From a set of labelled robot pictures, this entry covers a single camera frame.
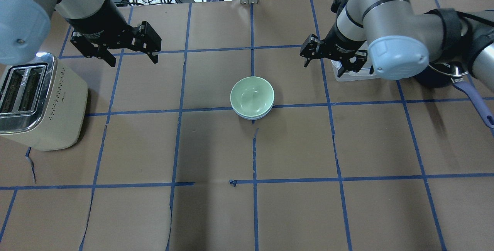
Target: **purple pan handle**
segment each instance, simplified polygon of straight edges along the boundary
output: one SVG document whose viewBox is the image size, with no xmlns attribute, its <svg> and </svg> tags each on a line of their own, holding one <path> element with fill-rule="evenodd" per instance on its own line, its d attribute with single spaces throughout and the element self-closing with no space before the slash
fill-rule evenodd
<svg viewBox="0 0 494 251">
<path fill-rule="evenodd" d="M 478 93 L 477 89 L 475 89 L 470 83 L 464 81 L 453 82 L 453 86 L 468 96 L 486 126 L 488 128 L 494 128 L 494 116 Z"/>
</svg>

